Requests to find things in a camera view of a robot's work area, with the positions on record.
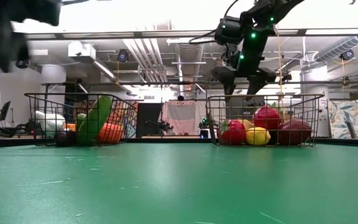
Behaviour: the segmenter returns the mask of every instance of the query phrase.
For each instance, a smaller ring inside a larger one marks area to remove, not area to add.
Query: white object
[[[41,124],[41,128],[47,136],[54,136],[56,131],[62,131],[66,120],[59,114],[45,114],[41,111],[35,112],[35,118]]]

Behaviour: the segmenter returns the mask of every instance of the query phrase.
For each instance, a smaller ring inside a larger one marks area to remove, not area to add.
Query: black panel
[[[146,121],[157,122],[160,120],[160,113],[162,109],[161,103],[139,103],[137,107],[137,121],[136,121],[136,137],[150,134],[158,134],[158,131],[153,127],[146,126]]]

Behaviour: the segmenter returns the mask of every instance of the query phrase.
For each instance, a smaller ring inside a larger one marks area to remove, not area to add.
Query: green cucumber
[[[100,96],[99,99],[94,102],[86,119],[84,119],[81,126],[78,128],[78,143],[92,144],[109,118],[111,106],[112,101],[110,96]]]
[[[77,124],[75,125],[77,131],[79,130],[82,122],[86,119],[86,114],[80,113],[77,115]]]

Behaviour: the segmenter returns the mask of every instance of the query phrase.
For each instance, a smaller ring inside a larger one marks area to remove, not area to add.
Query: wire basket
[[[324,95],[233,95],[207,99],[218,146],[315,146]]]
[[[26,93],[25,96],[29,98],[31,120],[38,124],[33,125],[38,128],[31,133],[35,139],[44,139],[43,145],[102,146],[123,142],[135,134],[135,106],[114,95]]]

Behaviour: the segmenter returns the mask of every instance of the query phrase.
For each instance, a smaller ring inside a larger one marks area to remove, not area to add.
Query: ceiling
[[[278,59],[278,46],[281,44],[280,50],[284,54],[284,59],[281,61],[282,64],[285,64],[291,60],[291,58],[299,57],[305,61],[313,61],[313,56],[316,52],[322,51],[326,47],[329,47],[331,44],[341,40],[343,37],[270,37],[265,48],[264,56],[266,58],[265,62],[261,62],[261,67],[267,67],[272,70],[280,68]],[[194,75],[195,71],[198,70],[195,65],[183,65],[188,66],[188,69],[182,67],[181,70],[178,69],[177,65],[172,64],[172,62],[177,62],[178,59],[184,61],[186,58],[190,58],[190,61],[195,61],[200,59],[200,62],[205,62],[205,64],[199,65],[200,72],[197,73],[198,81],[210,81],[210,71],[213,67],[217,65],[217,60],[219,60],[220,54],[224,50],[221,46],[216,44],[204,44],[200,48],[201,57],[197,58],[196,55],[192,55],[195,52],[191,50],[187,52],[179,52],[178,49],[175,50],[176,44],[168,44],[166,38],[157,39],[158,48],[160,55],[163,61],[163,64],[170,68],[172,71],[169,76],[169,81],[179,81],[179,73],[190,71],[190,75]],[[94,66],[78,63],[73,59],[68,57],[68,44],[71,40],[32,40],[30,41],[30,47],[32,50],[48,50],[47,55],[34,55],[33,62],[42,65],[47,63],[63,65],[67,68],[67,77],[68,78],[82,78],[84,82],[94,83],[100,82],[101,72]],[[129,60],[126,63],[117,63],[117,53],[120,49],[128,49],[124,41],[121,39],[111,39],[111,40],[82,40],[82,43],[87,43],[93,45],[97,51],[97,57],[104,62],[104,64],[114,73],[119,74],[119,79],[122,82],[135,81],[139,82],[139,75],[137,73],[123,73],[123,70],[138,70],[138,62],[130,54]],[[353,48],[355,53],[355,59],[346,62],[343,66],[338,58],[335,60],[327,61],[329,74],[327,77],[322,78],[322,80],[341,80],[343,76],[349,76],[349,79],[352,81],[358,81],[358,46]],[[306,57],[303,59],[302,52],[306,52]],[[292,67],[291,70],[300,70],[300,60],[296,64],[298,66]],[[304,67],[308,66],[307,62],[303,63]],[[330,88],[331,91],[353,91],[358,92],[358,85],[348,85],[344,90],[341,85],[332,85]],[[114,87],[110,87],[110,91],[116,90]]]

